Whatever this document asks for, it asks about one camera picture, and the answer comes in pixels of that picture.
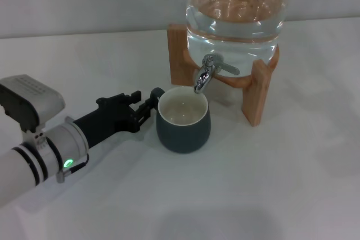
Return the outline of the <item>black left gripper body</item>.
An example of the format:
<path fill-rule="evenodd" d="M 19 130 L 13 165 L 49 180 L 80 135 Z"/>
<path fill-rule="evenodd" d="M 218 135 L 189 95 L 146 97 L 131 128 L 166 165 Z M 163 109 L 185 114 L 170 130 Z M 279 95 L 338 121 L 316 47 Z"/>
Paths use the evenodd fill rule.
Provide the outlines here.
<path fill-rule="evenodd" d="M 118 132 L 138 132 L 135 111 L 125 104 L 106 104 L 74 121 L 92 148 Z"/>

